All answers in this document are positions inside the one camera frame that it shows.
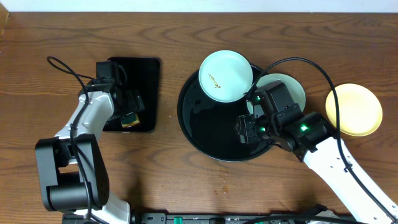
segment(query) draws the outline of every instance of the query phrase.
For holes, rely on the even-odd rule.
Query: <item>yellow plate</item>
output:
[[[340,109],[340,129],[352,136],[373,133],[381,124],[383,111],[377,97],[367,88],[357,84],[336,87]],[[326,99],[326,113],[336,127],[335,97],[331,91]]]

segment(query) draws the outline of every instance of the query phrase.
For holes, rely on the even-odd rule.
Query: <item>black tray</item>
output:
[[[261,69],[252,65],[253,80]],[[212,100],[203,92],[196,71],[182,87],[178,98],[181,129],[199,151],[221,161],[245,161],[265,153],[266,143],[241,144],[235,130],[236,118],[249,114],[244,98],[232,103]]]
[[[103,131],[150,132],[155,128],[160,62],[157,58],[111,57],[108,60],[123,66],[128,88],[138,90],[145,110],[138,112],[140,124],[123,128],[120,119],[106,123]]]

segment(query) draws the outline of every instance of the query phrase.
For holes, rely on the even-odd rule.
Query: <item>wood grain surface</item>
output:
[[[321,203],[348,212],[293,154],[273,148],[251,161],[220,162],[186,140],[177,120],[178,94],[203,59],[221,49],[261,67],[285,57],[309,58],[335,85],[369,88],[383,108],[380,128],[343,139],[398,202],[397,14],[12,13],[0,42],[0,223],[61,220],[42,205],[34,146],[66,124],[80,86],[52,68],[48,55],[91,76],[96,62],[112,56],[161,59],[155,131],[103,133],[99,141],[111,190],[133,207],[263,214]],[[318,71],[300,62],[272,71],[298,79],[306,111],[325,114],[330,89]]]

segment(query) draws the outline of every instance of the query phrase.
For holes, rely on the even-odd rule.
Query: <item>white plastic casing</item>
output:
[[[355,161],[341,140],[344,155],[352,164],[354,173],[369,191],[393,214],[398,215],[397,205],[377,186],[362,167]],[[351,214],[359,222],[391,223],[392,220],[373,202],[357,184],[353,176],[345,171],[337,147],[337,140],[328,138],[317,144],[317,151],[308,151],[304,163],[314,170],[337,194]]]
[[[117,198],[112,192],[109,193],[109,199],[102,210],[92,210],[93,215],[110,224],[129,224],[130,223],[130,205]],[[76,215],[86,215],[87,209],[75,211]]]
[[[114,112],[113,101],[109,93],[104,93],[102,91],[89,92],[88,97],[90,97],[90,104],[79,120],[76,136],[81,134],[95,134],[96,140],[99,141],[106,121]],[[75,112],[69,119],[67,125],[65,125],[55,137],[59,137],[60,139],[70,138],[70,124],[75,120],[76,115],[85,104],[85,100],[86,95],[83,94],[79,97],[79,104]]]

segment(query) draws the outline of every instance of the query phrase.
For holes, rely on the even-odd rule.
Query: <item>black cable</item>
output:
[[[257,224],[259,222],[269,222],[274,220],[311,220],[311,221],[321,221],[321,222],[337,223],[337,224],[364,224],[361,222],[345,220],[342,218],[321,217],[315,215],[276,215],[276,216],[256,218],[244,222],[243,224]]]
[[[92,218],[94,221],[98,222],[99,224],[109,224],[109,223],[107,223],[106,221],[103,221],[103,220],[101,220],[100,218],[96,217],[95,215],[91,215],[91,218]]]
[[[47,57],[47,61],[49,62],[49,64],[52,65],[54,68],[60,70],[61,72],[65,72],[65,73],[71,74],[71,75],[77,75],[77,76],[82,77],[82,78],[89,78],[89,79],[91,79],[91,80],[95,79],[95,78],[89,77],[89,76],[87,76],[87,75],[80,75],[80,74],[77,74],[77,73],[73,74],[72,72],[69,72],[69,71],[67,71],[67,70],[65,70],[65,69],[62,69],[62,68],[60,68],[60,67],[54,65],[49,59],[54,59],[54,60],[56,60],[58,63],[62,64],[61,61],[60,61],[59,59],[56,59],[55,57],[51,57],[51,56],[48,56],[48,57]]]
[[[277,147],[279,147],[279,148],[282,149],[282,146],[281,146],[280,144],[277,144],[276,141],[275,141],[275,139],[269,138],[269,139],[266,139],[266,140],[263,140],[263,141],[265,141],[266,144],[267,144],[265,147],[263,147],[263,149],[264,149],[264,148],[267,148],[267,147],[269,147],[269,146],[277,146]]]
[[[64,66],[67,70],[69,70],[69,72],[67,72],[66,70],[54,65],[51,62],[51,60],[54,60],[54,61],[58,62],[59,64]],[[79,113],[76,115],[76,117],[73,120],[72,124],[70,124],[70,144],[71,144],[71,147],[72,147],[73,154],[75,155],[79,170],[81,172],[81,176],[83,177],[83,181],[85,183],[86,194],[87,194],[87,215],[86,215],[85,219],[91,220],[91,209],[93,207],[93,199],[91,198],[92,197],[92,195],[91,195],[91,185],[88,182],[86,172],[85,172],[83,164],[81,163],[81,160],[80,160],[80,156],[79,156],[79,152],[78,152],[78,151],[80,151],[80,149],[76,145],[76,142],[75,142],[75,139],[74,139],[75,138],[75,131],[77,130],[77,126],[78,126],[80,117],[82,116],[82,114],[86,110],[87,106],[89,105],[90,99],[88,97],[88,92],[87,92],[86,86],[84,85],[82,80],[79,78],[79,75],[76,74],[67,64],[63,63],[61,60],[59,60],[59,59],[57,59],[57,58],[55,58],[53,56],[48,56],[47,57],[47,61],[54,68],[75,76],[75,78],[79,81],[81,87],[83,88],[83,91],[85,92],[85,96],[86,96],[85,104],[83,105],[83,107],[81,108]]]
[[[275,112],[275,113],[273,113],[273,114],[271,115],[271,125],[272,125],[272,128],[273,128],[273,130],[274,130],[274,133],[275,133],[277,136],[280,136],[280,134],[279,134],[279,132],[278,132],[278,129],[276,128],[276,124],[275,124],[275,117],[276,117],[276,114],[277,114],[277,112]]]
[[[339,111],[339,107],[338,107],[338,99],[337,99],[337,92],[335,90],[335,86],[333,85],[333,82],[331,81],[330,77],[328,76],[328,74],[316,63],[305,59],[305,58],[300,58],[300,57],[291,57],[291,58],[285,58],[282,60],[279,60],[275,63],[273,63],[272,65],[268,66],[266,69],[264,69],[261,74],[257,77],[256,81],[253,83],[253,86],[256,86],[257,82],[260,80],[260,78],[262,76],[264,76],[268,70],[270,70],[272,67],[283,63],[283,62],[288,62],[288,61],[293,61],[293,60],[298,60],[298,61],[302,61],[302,62],[307,62],[310,65],[314,66],[315,68],[317,68],[322,74],[323,76],[326,78],[326,80],[328,81],[330,88],[333,92],[333,96],[335,97],[335,106],[336,106],[336,138],[337,138],[337,147],[338,147],[338,151],[340,153],[341,156],[341,160],[343,161],[344,165],[345,165],[345,169],[348,170],[348,172],[353,176],[354,180],[358,183],[358,185],[365,191],[365,193],[373,200],[374,203],[376,203],[376,205],[378,205],[378,207],[393,221],[393,222],[397,222],[397,219],[393,216],[393,214],[387,210],[387,208],[366,188],[366,186],[361,182],[361,180],[358,178],[358,176],[354,173],[354,171],[351,168],[351,164],[347,161],[347,159],[345,158],[344,152],[343,152],[343,148],[341,146],[341,135],[340,135],[340,111]]]
[[[122,72],[124,74],[124,85],[127,85],[127,73],[122,65],[118,65],[118,67],[120,68],[120,70],[122,70]]]
[[[251,85],[249,91],[248,91],[247,93],[245,93],[245,95],[246,95],[246,101],[250,101],[250,100],[251,100],[251,96],[252,96],[253,92],[254,92],[255,90],[257,90],[257,86],[256,86],[256,85],[257,85],[257,82],[259,82],[260,78],[263,77],[264,75],[268,75],[266,69],[264,69],[264,70],[259,74],[259,76],[257,76],[256,80],[255,80],[254,83]]]

